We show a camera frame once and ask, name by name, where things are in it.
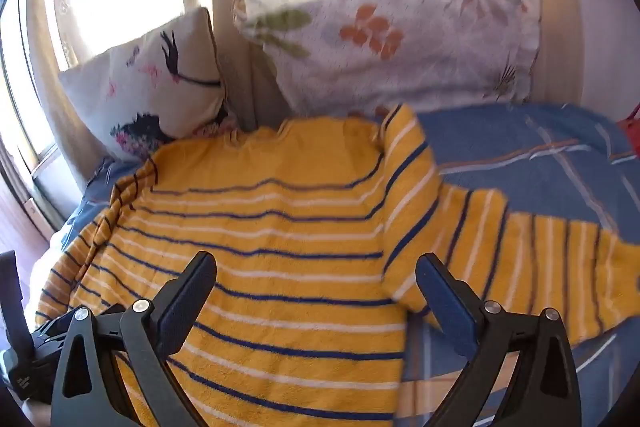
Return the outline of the red cloth at bedside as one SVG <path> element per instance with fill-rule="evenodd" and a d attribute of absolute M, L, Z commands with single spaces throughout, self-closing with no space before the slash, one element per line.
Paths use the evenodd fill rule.
<path fill-rule="evenodd" d="M 634 149 L 634 153 L 640 155 L 640 104 L 625 118 L 617 123 L 617 126 L 623 130 L 626 137 Z"/>

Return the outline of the white cushion with woman silhouette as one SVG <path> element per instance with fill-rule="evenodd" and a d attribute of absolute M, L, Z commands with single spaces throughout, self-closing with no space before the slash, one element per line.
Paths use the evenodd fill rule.
<path fill-rule="evenodd" d="M 180 139 L 236 125 L 204 6 L 58 75 L 107 154 L 145 160 Z"/>

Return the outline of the floral white ruffled pillow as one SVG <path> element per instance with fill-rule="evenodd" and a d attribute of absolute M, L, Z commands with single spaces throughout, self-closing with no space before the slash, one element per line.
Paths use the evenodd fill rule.
<path fill-rule="evenodd" d="M 304 116 L 520 103 L 541 0 L 239 0 L 239 32 Z"/>

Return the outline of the window frame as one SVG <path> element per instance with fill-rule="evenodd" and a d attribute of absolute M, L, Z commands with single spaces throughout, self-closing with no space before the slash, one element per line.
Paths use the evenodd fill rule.
<path fill-rule="evenodd" d="M 18 197 L 56 231 L 63 216 L 50 187 L 58 173 L 55 143 L 35 85 L 26 25 L 26 0 L 1 0 L 1 129 Z"/>

